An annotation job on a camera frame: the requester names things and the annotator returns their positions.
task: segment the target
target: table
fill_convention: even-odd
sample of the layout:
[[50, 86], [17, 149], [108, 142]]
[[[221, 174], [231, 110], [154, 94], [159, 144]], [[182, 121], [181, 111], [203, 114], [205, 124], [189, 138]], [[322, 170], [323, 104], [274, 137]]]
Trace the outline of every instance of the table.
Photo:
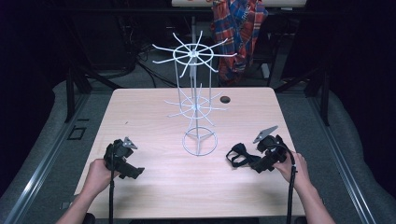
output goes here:
[[[264, 0], [266, 7], [304, 7], [306, 0]], [[206, 0], [172, 0], [173, 7], [212, 7]]]
[[[193, 156], [182, 146], [190, 121], [179, 112], [177, 89], [119, 89], [113, 92], [92, 150], [82, 172], [79, 193], [91, 161], [103, 158], [106, 147], [125, 136], [138, 146], [127, 162], [145, 167], [137, 179], [115, 179], [114, 218], [191, 218], [285, 216], [288, 186], [279, 171], [257, 174], [249, 167], [233, 168], [227, 152], [237, 143], [247, 152], [261, 155], [253, 140], [266, 128], [277, 125], [279, 134], [291, 149], [288, 127], [276, 95], [269, 88], [215, 88], [208, 118], [215, 126], [200, 125], [216, 132], [216, 149], [206, 156]], [[220, 96], [231, 102], [222, 103]], [[97, 218], [108, 217], [108, 189], [89, 210]], [[293, 214], [304, 209], [293, 194]]]

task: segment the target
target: red plaid cloth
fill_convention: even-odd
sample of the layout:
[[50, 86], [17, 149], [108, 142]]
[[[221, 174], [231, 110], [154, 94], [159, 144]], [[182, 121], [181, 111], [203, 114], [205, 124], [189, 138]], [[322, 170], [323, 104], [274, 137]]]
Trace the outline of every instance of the red plaid cloth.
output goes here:
[[268, 15], [261, 0], [214, 0], [212, 32], [220, 54], [232, 55], [219, 59], [219, 84], [232, 85], [238, 82], [252, 55], [260, 26]]

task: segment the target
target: black strap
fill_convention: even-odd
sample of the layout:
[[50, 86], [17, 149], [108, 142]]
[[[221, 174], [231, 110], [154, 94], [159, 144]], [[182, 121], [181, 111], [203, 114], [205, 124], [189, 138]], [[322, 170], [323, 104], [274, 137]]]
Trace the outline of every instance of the black strap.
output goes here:
[[[232, 157], [232, 158], [230, 159], [230, 158], [228, 158], [228, 157], [229, 157], [229, 155], [230, 155], [232, 152], [235, 152], [237, 155], [234, 156], [234, 157]], [[240, 162], [235, 161], [235, 160], [238, 159], [240, 156], [244, 156], [245, 159], [242, 160], [242, 161], [240, 161]], [[243, 165], [245, 165], [245, 164], [247, 164], [247, 163], [251, 164], [252, 162], [255, 162], [255, 161], [258, 161], [258, 160], [261, 159], [261, 157], [259, 157], [259, 156], [255, 156], [255, 155], [250, 155], [250, 154], [248, 154], [248, 153], [247, 153], [247, 149], [245, 148], [245, 145], [242, 144], [242, 143], [238, 143], [238, 144], [236, 144], [235, 146], [233, 146], [233, 148], [231, 148], [231, 150], [227, 153], [226, 157], [227, 157], [227, 160], [231, 163], [231, 165], [232, 165], [233, 167], [243, 166]]]

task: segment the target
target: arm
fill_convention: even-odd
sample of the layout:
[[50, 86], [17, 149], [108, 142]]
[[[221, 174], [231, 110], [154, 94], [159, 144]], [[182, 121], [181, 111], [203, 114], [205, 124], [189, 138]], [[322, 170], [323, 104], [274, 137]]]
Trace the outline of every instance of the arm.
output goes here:
[[64, 215], [57, 221], [63, 223], [82, 223], [95, 197], [110, 183], [111, 172], [105, 166], [105, 160], [97, 159], [90, 164], [81, 193], [73, 201]]
[[[294, 188], [303, 204], [306, 220], [308, 223], [335, 223], [320, 199], [317, 189], [312, 185], [309, 179], [304, 157], [300, 153], [292, 152], [292, 154], [298, 171], [294, 181]], [[273, 166], [280, 171], [287, 181], [290, 181], [290, 155], [288, 155], [288, 158], [284, 162], [275, 163]]]

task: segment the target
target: rotating display stand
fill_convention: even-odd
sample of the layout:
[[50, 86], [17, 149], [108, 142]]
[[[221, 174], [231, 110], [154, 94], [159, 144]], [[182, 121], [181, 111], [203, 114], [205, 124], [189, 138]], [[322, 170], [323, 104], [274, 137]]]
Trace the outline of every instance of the rotating display stand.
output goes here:
[[[203, 45], [200, 43], [202, 38], [202, 32], [198, 38], [198, 41], [195, 42], [195, 35], [192, 35], [193, 39], [190, 44], [183, 43], [177, 36], [174, 34], [175, 39], [180, 43], [180, 46], [175, 49], [165, 49], [160, 48], [155, 45], [153, 47], [155, 49], [166, 50], [173, 52], [173, 58], [163, 61], [153, 61], [154, 63], [168, 63], [175, 62], [176, 68], [176, 80], [177, 80], [177, 92], [178, 92], [178, 103], [172, 103], [165, 101], [170, 105], [178, 105], [179, 113], [174, 115], [169, 115], [168, 117], [174, 117], [178, 115], [183, 115], [184, 117], [190, 119], [190, 125], [188, 130], [185, 132], [182, 144], [183, 147], [192, 155], [195, 156], [204, 156], [211, 153], [216, 149], [218, 144], [218, 138], [216, 137], [215, 132], [210, 130], [207, 127], [200, 126], [199, 120], [205, 119], [212, 126], [214, 126], [213, 122], [207, 117], [212, 110], [225, 110], [225, 108], [215, 108], [212, 106], [212, 100], [218, 97], [221, 93], [212, 96], [212, 72], [217, 73], [218, 70], [212, 67], [212, 60], [214, 57], [233, 57], [233, 55], [223, 55], [223, 54], [215, 54], [213, 48], [224, 44], [227, 39], [224, 41], [213, 45], [211, 47]], [[184, 65], [183, 72], [181, 75], [178, 74], [177, 66], [179, 64]], [[203, 96], [202, 94], [202, 83], [199, 88], [197, 87], [197, 66], [205, 65], [209, 68], [209, 93], [208, 96]], [[190, 68], [190, 84], [191, 84], [191, 93], [187, 95], [179, 85], [179, 79], [183, 78], [187, 69]]]

